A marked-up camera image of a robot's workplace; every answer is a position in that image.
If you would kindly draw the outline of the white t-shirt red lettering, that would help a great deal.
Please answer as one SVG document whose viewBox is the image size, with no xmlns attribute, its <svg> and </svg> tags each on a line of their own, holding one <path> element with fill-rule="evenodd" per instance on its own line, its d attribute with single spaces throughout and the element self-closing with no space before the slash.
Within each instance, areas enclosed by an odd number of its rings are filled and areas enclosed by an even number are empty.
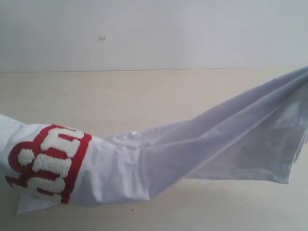
<svg viewBox="0 0 308 231">
<path fill-rule="evenodd" d="M 20 213 L 147 201 L 183 178 L 287 184 L 307 141 L 303 67 L 193 119 L 108 139 L 2 115 L 0 184 L 20 193 Z"/>
</svg>

